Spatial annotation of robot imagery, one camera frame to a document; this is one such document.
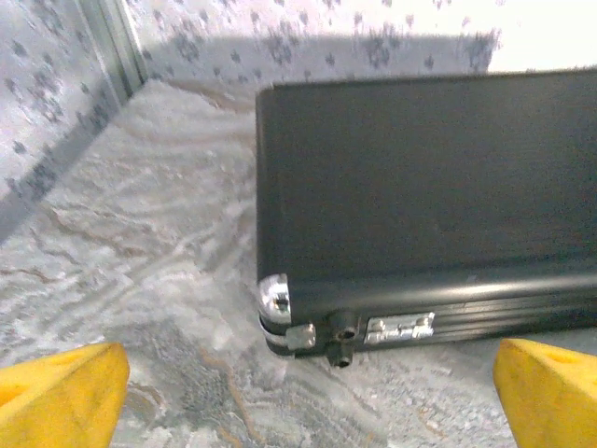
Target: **gray marble surface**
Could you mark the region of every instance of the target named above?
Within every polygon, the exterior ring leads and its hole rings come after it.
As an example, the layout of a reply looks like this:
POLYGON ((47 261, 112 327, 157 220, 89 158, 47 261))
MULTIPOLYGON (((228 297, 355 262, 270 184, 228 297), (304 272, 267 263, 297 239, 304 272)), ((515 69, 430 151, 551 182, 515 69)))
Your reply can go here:
MULTIPOLYGON (((4 242, 0 367, 119 341, 117 447, 514 447, 498 341, 272 355, 255 303, 253 92, 150 82, 4 242)), ((597 354, 597 331, 535 337, 597 354)))

